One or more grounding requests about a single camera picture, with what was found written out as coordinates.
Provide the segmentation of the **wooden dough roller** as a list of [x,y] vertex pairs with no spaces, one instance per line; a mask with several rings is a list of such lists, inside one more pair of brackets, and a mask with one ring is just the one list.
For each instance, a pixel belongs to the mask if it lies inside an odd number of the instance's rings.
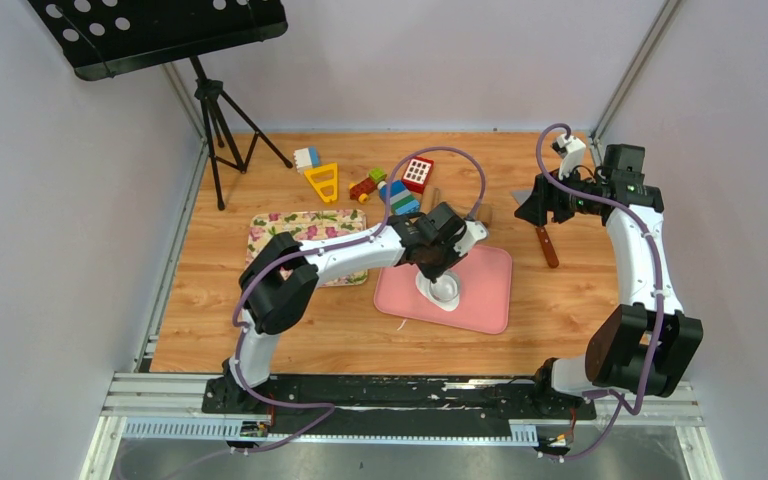
[[[447,203],[461,217],[465,217],[473,207],[472,204],[466,205],[451,200],[438,187],[428,187],[422,194],[420,211],[423,213],[430,213],[440,203]],[[473,218],[481,222],[487,229],[490,229],[493,222],[492,206],[487,203],[482,203]]]

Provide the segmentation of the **white dough ball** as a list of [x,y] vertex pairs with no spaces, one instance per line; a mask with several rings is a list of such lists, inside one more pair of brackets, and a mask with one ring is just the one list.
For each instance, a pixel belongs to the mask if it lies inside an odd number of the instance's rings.
[[458,308],[461,281],[455,272],[446,270],[435,281],[429,280],[422,272],[418,272],[415,284],[419,293],[441,310],[452,312]]

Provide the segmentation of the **pink rectangular tray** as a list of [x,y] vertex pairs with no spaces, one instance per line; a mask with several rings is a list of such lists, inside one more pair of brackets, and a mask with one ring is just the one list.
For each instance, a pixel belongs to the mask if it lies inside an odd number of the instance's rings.
[[479,245],[453,269],[460,280],[454,310],[445,311],[420,293],[421,273],[413,265],[382,269],[373,302],[380,312],[404,319],[499,334],[508,325],[512,270],[507,251]]

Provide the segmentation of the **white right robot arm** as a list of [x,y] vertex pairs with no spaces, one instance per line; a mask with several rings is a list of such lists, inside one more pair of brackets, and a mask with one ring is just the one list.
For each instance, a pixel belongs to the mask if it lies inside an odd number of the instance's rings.
[[702,338],[700,320],[685,314],[674,292],[663,251],[664,202],[644,181],[642,147],[608,146],[592,176],[579,172],[585,144],[561,135],[552,143],[562,163],[538,174],[514,215],[536,227],[563,223],[576,214],[600,217],[611,240],[618,305],[588,343],[585,354],[549,359],[537,373],[531,403],[556,417],[595,390],[638,390],[668,397],[678,386]]

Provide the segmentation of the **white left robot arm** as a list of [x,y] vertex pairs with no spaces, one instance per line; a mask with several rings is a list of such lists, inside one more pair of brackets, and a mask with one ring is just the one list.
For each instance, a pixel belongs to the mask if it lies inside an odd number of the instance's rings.
[[290,233],[273,237],[239,278],[232,323],[241,333],[228,360],[233,379],[228,400],[243,413],[264,405],[264,382],[280,336],[302,319],[324,284],[405,264],[436,283],[487,236],[482,222],[440,203],[429,213],[390,215],[354,234],[312,241],[298,241]]

